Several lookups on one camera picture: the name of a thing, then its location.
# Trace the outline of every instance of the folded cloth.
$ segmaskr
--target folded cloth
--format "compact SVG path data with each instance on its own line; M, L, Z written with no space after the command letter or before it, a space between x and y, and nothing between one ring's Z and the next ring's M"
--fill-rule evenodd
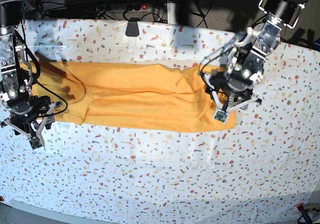
M213 119L215 104L205 93L199 66L183 71L160 64L42 62L40 66L38 81L69 104L55 116L58 122L178 132L220 131L236 125L234 113L225 124ZM32 93L60 101L39 85Z

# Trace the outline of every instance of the small circuit board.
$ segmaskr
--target small circuit board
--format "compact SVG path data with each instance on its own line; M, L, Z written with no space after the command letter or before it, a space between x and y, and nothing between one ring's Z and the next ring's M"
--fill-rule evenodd
M216 109L212 119L216 119L220 122L226 123L228 117L229 117L229 113L223 110Z

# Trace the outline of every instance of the screw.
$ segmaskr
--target screw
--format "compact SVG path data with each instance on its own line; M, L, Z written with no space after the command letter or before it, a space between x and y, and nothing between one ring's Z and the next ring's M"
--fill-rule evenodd
M9 96L12 97L12 98L14 98L14 97L16 96L16 92L15 92L14 90L11 90L11 91L9 92Z
M245 79L248 79L251 76L251 72L248 69L245 69L245 70L242 71L242 76Z

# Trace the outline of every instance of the table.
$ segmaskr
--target table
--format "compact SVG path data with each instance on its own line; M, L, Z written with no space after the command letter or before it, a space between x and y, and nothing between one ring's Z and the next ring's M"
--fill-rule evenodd
M238 35L139 22L28 21L41 60L160 63L184 69L212 59ZM126 224L271 223L299 217L319 178L320 53L281 43L254 91L261 106L235 129L180 133L54 123L46 149L3 128L0 194L78 217ZM214 65L225 63L220 58ZM0 118L9 113L2 107Z

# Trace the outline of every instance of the electrical socket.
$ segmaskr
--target electrical socket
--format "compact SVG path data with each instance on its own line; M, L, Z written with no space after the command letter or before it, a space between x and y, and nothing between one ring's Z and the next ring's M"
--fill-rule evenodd
M98 12L103 12L106 8L110 9L107 10L105 13L123 13L126 9L128 5L133 5L135 6L136 4L132 4L132 3L123 3L123 4L99 4L96 6L96 10ZM142 6L145 5L146 6L146 10L142 10ZM140 7L140 10L135 10L134 8L130 11L128 11L128 13L150 13L152 12L152 5L151 4L142 4Z

